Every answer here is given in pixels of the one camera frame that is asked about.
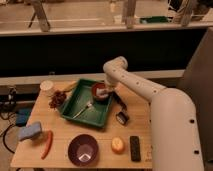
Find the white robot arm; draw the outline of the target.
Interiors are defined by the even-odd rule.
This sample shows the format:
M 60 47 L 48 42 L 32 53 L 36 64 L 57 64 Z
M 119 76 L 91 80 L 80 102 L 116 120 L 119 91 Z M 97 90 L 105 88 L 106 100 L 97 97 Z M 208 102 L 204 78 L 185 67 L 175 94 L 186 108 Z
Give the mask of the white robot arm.
M 204 171 L 196 106 L 182 90 L 168 88 L 127 71 L 120 56 L 106 62 L 105 84 L 122 83 L 150 103 L 153 171 Z

